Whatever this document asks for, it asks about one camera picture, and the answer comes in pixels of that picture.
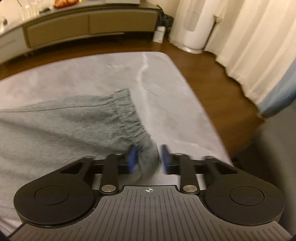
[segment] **wall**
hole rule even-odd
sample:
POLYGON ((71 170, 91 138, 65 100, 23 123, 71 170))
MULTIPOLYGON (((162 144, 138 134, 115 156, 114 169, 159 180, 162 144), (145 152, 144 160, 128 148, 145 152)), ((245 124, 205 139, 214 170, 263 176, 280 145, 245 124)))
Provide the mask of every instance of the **wall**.
POLYGON ((177 8, 180 0, 147 0, 148 2, 159 5, 165 14, 170 15, 172 17, 176 16, 177 8))
POLYGON ((2 0, 0 3, 0 16, 7 19, 8 23, 18 20, 21 12, 22 8, 16 0, 2 0))

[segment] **mattress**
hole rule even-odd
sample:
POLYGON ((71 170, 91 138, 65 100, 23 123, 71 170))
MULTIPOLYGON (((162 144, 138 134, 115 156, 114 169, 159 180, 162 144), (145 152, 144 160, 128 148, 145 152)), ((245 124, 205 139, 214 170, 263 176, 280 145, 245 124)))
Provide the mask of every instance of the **mattress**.
MULTIPOLYGON (((93 55, 39 66, 0 82, 0 109, 74 95, 109 95, 129 88, 143 126, 158 147, 194 159, 214 156, 231 165, 215 128, 196 95, 174 65, 159 52, 93 55)), ((197 175, 201 189, 202 176, 197 175)), ((139 185, 179 185, 161 166, 139 185)), ((0 218, 6 234, 20 220, 0 218)))

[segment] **gray sweatpants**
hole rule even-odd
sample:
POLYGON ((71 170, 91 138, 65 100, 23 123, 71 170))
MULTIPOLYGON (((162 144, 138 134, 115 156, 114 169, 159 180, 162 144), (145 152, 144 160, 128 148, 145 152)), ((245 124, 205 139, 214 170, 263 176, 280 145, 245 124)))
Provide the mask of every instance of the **gray sweatpants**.
POLYGON ((24 184, 85 156, 126 152, 131 144, 140 146, 139 164, 120 184, 150 176, 160 163, 128 89, 0 110, 0 216, 17 218, 13 197, 24 184))

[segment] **light gray blanket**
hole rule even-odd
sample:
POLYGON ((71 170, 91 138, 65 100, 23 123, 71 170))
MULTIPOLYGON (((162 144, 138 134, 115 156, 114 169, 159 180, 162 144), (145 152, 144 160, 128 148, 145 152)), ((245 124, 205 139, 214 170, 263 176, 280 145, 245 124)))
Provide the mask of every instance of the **light gray blanket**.
POLYGON ((0 134, 0 216, 7 218, 17 218, 12 201, 21 186, 82 157, 103 159, 140 146, 139 164, 124 184, 151 175, 159 164, 128 89, 0 110, 0 134))
MULTIPOLYGON (((160 52, 84 56, 23 71, 0 81, 0 109, 77 95, 107 96, 124 88, 129 89, 141 123, 158 147, 167 144, 172 153, 193 159, 214 156, 231 165, 196 95, 172 60, 160 52)), ((202 175, 197 178, 205 189, 202 175)), ((163 166, 151 178, 136 183, 179 184, 179 176, 166 175, 163 166)), ((0 230, 6 229, 7 235, 20 224, 19 219, 0 216, 0 230)))

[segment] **white curtain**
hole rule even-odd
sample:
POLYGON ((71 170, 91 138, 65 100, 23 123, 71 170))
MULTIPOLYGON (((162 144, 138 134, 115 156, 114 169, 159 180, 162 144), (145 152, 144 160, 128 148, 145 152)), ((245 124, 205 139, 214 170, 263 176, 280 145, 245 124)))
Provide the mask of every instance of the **white curtain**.
POLYGON ((221 0, 205 51, 259 104, 296 57, 296 0, 221 0))

